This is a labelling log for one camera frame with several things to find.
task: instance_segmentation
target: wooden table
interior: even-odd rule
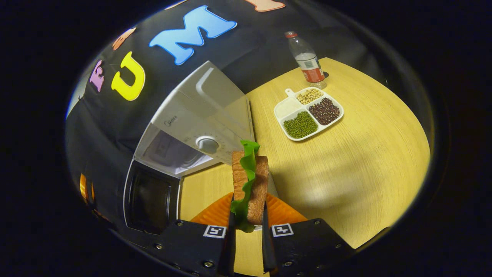
[[[300,68],[249,92],[259,155],[268,156],[279,197],[305,217],[320,217],[357,248],[402,216],[419,191],[430,159],[419,121],[393,92],[369,76],[324,58],[323,89],[344,108],[334,125],[303,141],[289,140],[274,116],[285,89],[309,86]],[[186,176],[181,219],[232,191],[220,164]],[[261,232],[236,232],[235,272],[263,275]]]

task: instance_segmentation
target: green beans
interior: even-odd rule
[[[283,126],[289,136],[300,139],[318,130],[318,125],[307,111],[301,111],[294,119],[285,120]]]

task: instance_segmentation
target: bread slice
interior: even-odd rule
[[[244,198],[243,185],[247,182],[246,171],[240,163],[244,157],[244,151],[232,152],[232,179],[234,182],[234,200]],[[261,225],[263,220],[263,209],[267,199],[268,187],[268,158],[256,156],[256,180],[251,188],[251,196],[248,202],[247,219],[251,224]]]

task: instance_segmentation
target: letter m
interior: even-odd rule
[[[207,10],[207,6],[198,7],[184,17],[184,29],[165,30],[156,35],[149,46],[158,45],[173,55],[176,65],[181,65],[193,55],[193,48],[183,48],[178,43],[203,45],[203,37],[199,28],[207,32],[208,38],[218,37],[219,35],[234,28],[238,23],[227,21]]]

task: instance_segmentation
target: sandwich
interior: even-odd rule
[[[248,140],[242,140],[241,144],[244,151],[232,153],[233,192],[219,198],[191,222],[228,226],[229,214],[232,212],[236,229],[250,233],[254,231],[255,225],[262,225],[265,203],[269,227],[307,220],[284,201],[267,193],[270,171],[268,158],[257,155],[260,145]]]

